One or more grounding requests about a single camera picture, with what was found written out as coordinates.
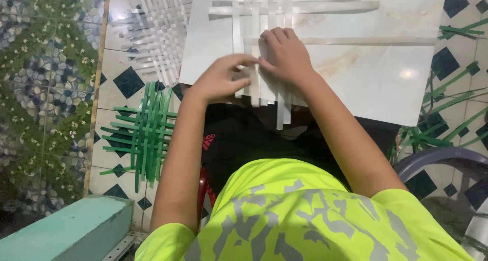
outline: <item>hand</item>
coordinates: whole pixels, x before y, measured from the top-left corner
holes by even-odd
[[[259,60],[249,54],[231,54],[215,60],[215,62],[188,89],[185,96],[198,96],[206,104],[234,95],[237,91],[251,84],[249,78],[232,81],[232,72],[239,71],[237,66],[252,66]]]
[[[261,34],[268,44],[268,52],[273,64],[259,57],[259,64],[281,82],[297,86],[306,77],[315,77],[316,72],[310,62],[305,45],[291,28],[275,27]]]

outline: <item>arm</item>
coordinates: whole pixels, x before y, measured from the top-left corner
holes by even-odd
[[[276,63],[271,65],[260,58],[260,65],[302,93],[352,191],[372,197],[386,189],[407,190],[375,142],[314,71],[307,49],[295,32],[277,27],[266,30],[262,37]]]
[[[181,223],[197,233],[197,194],[202,159],[205,111],[214,100],[233,95],[249,79],[231,80],[237,65],[251,65],[251,55],[219,58],[186,91],[169,144],[151,218],[150,231],[168,223]]]

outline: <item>neon yellow shirt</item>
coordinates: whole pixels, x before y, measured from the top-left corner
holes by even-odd
[[[294,159],[261,159],[227,181],[197,237],[184,225],[156,229],[145,260],[472,260],[409,192],[371,199]]]

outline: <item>shirt sleeve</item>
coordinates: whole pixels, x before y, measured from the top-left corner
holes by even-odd
[[[371,199],[398,216],[405,226],[413,226],[415,232],[428,237],[436,245],[454,253],[461,260],[473,260],[410,192],[388,189],[378,192]]]
[[[153,231],[136,251],[135,261],[176,261],[191,245],[195,235],[183,224],[170,223]]]

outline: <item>adidas logo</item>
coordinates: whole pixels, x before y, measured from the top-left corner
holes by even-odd
[[[215,138],[215,134],[204,136],[204,142],[202,144],[204,150],[208,150],[208,147],[210,147],[210,143],[213,141],[214,138]]]

